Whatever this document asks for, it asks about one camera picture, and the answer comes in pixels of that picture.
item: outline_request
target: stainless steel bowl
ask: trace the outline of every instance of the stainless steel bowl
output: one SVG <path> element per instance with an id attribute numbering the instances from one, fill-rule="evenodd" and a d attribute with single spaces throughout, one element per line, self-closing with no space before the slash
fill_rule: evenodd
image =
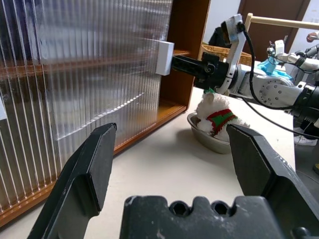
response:
<path id="1" fill-rule="evenodd" d="M 197 128 L 197 123 L 199 119 L 197 118 L 196 113 L 191 113 L 187 116 L 187 121 L 191 126 L 191 130 L 195 136 L 195 138 L 205 147 L 209 148 L 210 150 L 221 153 L 221 154 L 228 154 L 231 152 L 230 144 L 219 139 L 216 139 L 209 135 L 208 133 L 201 131 Z"/>

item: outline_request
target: black cable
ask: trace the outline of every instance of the black cable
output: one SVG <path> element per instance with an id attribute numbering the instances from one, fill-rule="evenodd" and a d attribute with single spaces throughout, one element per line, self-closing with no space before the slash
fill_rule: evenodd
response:
<path id="1" fill-rule="evenodd" d="M 250 70 L 250 75 L 249 75 L 249 87 L 250 87 L 250 92 L 251 95 L 253 96 L 253 98 L 255 99 L 255 101 L 257 101 L 260 105 L 272 109 L 272 110 L 290 110 L 293 108 L 293 106 L 287 106 L 287 107 L 271 107 L 268 105 L 265 105 L 264 103 L 262 103 L 256 96 L 255 91 L 254 91 L 254 86 L 253 86 L 253 78 L 254 78 L 254 69 L 255 69 L 255 51 L 253 48 L 253 43 L 251 42 L 250 36 L 246 30 L 245 24 L 240 23 L 239 24 L 240 30 L 242 30 L 244 32 L 244 35 L 246 37 L 249 49 L 250 49 L 250 53 L 251 53 L 251 70 Z"/>
<path id="2" fill-rule="evenodd" d="M 283 61 L 283 60 L 279 59 L 278 57 L 276 57 L 276 56 L 274 56 L 274 55 L 271 55 L 271 56 L 272 56 L 273 58 L 279 60 L 279 61 L 284 62 L 285 64 L 290 64 L 290 65 L 296 66 L 294 63 L 287 62 L 287 61 Z M 319 69 L 316 69 L 316 70 L 314 70 L 314 71 L 305 71 L 305 70 L 301 69 L 299 66 L 296 66 L 296 67 L 297 67 L 299 70 L 301 70 L 302 72 L 306 73 L 306 74 L 313 74 L 313 73 L 316 73 L 316 72 L 319 71 Z"/>
<path id="3" fill-rule="evenodd" d="M 295 75 L 294 84 L 296 83 L 296 80 L 297 80 L 297 77 L 298 77 L 299 72 L 300 72 L 300 69 L 298 69 L 298 71 L 297 71 L 297 73 L 296 73 L 296 75 Z"/>
<path id="4" fill-rule="evenodd" d="M 277 66 L 277 64 L 272 63 L 272 62 L 269 60 L 269 57 L 267 58 L 267 60 L 268 60 L 268 62 L 269 62 L 270 64 L 272 64 L 272 65 L 274 65 L 274 66 Z"/>
<path id="5" fill-rule="evenodd" d="M 284 130 L 287 130 L 291 133 L 295 133 L 295 134 L 298 134 L 298 135 L 302 135 L 302 136 L 305 136 L 305 137 L 311 137 L 311 138 L 315 138 L 315 139 L 319 139 L 319 137 L 317 136 L 313 136 L 313 135 L 309 135 L 309 134 L 306 134 L 306 133 L 299 133 L 299 132 L 296 132 L 296 131 L 293 131 L 292 129 L 289 129 L 289 128 L 286 128 L 274 121 L 272 121 L 271 119 L 267 118 L 266 116 L 262 115 L 261 113 L 259 113 L 254 107 L 252 107 L 244 97 L 241 97 L 241 99 L 249 106 L 249 108 L 251 108 L 256 114 L 258 114 L 260 117 L 264 118 L 265 120 L 269 121 L 270 123 L 273 123 L 274 125 L 284 129 Z"/>

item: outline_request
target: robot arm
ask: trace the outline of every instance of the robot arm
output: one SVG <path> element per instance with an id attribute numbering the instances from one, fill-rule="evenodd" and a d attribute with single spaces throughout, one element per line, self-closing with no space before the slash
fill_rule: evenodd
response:
<path id="1" fill-rule="evenodd" d="M 283 77 L 273 77 L 265 72 L 254 69 L 251 81 L 251 67 L 237 65 L 244 47 L 246 37 L 240 14 L 222 23 L 224 39 L 232 44 L 226 62 L 219 61 L 218 56 L 204 53 L 202 61 L 185 56 L 174 56 L 172 68 L 195 77 L 194 85 L 207 90 L 215 89 L 220 94 L 227 91 L 237 97 L 255 99 L 271 109 L 286 109 L 298 118 L 313 123 L 319 119 L 319 88 L 310 84 L 300 83 L 295 86 Z M 284 46 L 277 44 L 276 58 L 288 61 L 305 71 L 319 69 L 319 61 L 303 58 L 296 54 L 284 53 Z"/>

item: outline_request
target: stuffed toy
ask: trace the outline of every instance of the stuffed toy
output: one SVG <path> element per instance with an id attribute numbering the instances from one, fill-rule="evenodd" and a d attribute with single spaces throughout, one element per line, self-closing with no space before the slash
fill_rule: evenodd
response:
<path id="1" fill-rule="evenodd" d="M 204 93 L 196 112 L 200 120 L 197 127 L 224 142 L 229 142 L 229 136 L 226 131 L 229 123 L 250 127 L 232 113 L 227 98 L 215 93 L 212 89 Z"/>

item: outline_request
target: screw hole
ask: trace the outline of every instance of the screw hole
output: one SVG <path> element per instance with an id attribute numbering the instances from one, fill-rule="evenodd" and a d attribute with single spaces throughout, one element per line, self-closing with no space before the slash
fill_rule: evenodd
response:
<path id="1" fill-rule="evenodd" d="M 213 211 L 219 215 L 227 215 L 229 207 L 223 202 L 215 202 L 211 205 Z"/>
<path id="2" fill-rule="evenodd" d="M 184 202 L 178 201 L 171 204 L 169 207 L 170 212 L 179 217 L 186 217 L 190 214 L 188 205 Z"/>

